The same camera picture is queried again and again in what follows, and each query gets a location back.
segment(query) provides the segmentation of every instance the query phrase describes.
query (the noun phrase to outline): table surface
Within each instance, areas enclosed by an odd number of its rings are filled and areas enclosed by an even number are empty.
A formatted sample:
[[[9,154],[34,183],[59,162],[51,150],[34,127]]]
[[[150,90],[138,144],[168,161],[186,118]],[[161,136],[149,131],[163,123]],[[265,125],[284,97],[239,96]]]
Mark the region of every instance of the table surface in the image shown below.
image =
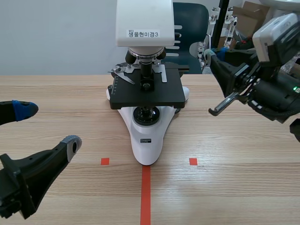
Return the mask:
[[[0,101],[39,106],[33,118],[0,127],[0,154],[13,159],[79,135],[82,148],[53,183],[36,214],[4,225],[139,225],[142,166],[128,130],[110,109],[109,75],[0,76]],[[152,225],[299,225],[300,144],[285,124],[239,102],[218,117],[212,75],[185,75],[186,108],[171,122],[151,166]],[[109,165],[100,165],[110,158]],[[189,158],[197,158],[191,166]]]

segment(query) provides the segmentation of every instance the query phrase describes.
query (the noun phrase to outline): red tape marker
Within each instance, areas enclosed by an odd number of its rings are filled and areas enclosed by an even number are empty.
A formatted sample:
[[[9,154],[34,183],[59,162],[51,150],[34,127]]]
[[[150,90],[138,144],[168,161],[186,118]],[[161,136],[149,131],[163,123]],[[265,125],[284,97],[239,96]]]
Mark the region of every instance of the red tape marker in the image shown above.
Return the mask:
[[[198,165],[197,158],[189,158],[190,165]]]
[[[151,167],[142,166],[141,225],[151,225]]]
[[[101,165],[109,165],[109,158],[102,158]]]

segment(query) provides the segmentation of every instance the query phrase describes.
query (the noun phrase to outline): label sticker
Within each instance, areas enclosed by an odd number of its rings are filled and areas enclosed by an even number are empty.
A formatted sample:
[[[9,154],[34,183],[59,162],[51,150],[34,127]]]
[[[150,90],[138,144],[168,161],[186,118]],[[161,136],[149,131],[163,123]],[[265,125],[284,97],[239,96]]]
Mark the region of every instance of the label sticker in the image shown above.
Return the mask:
[[[160,30],[127,30],[128,38],[160,38]]]
[[[141,139],[141,143],[151,143],[151,139]]]

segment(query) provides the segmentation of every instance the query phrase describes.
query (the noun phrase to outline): black microscope stage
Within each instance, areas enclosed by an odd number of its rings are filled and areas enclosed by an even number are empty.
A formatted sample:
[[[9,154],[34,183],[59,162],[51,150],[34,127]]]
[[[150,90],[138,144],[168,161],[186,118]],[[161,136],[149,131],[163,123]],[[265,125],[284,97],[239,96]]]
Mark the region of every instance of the black microscope stage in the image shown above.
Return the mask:
[[[178,68],[166,67],[167,82],[162,82],[161,73],[154,74],[154,91],[141,90],[141,70],[136,69],[132,74],[124,73],[135,84],[128,83],[115,76],[110,94],[111,109],[123,107],[155,107],[173,106],[182,109],[185,106],[185,96]]]

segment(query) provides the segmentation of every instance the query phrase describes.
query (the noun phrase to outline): blue gripper tip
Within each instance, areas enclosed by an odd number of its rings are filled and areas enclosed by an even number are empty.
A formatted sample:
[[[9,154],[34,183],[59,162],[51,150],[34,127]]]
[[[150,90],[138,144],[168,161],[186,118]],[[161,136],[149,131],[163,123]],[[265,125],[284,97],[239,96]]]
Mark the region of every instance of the blue gripper tip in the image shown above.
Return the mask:
[[[38,106],[33,102],[19,102],[17,100],[13,100],[12,103],[16,121],[28,119],[38,112]]]

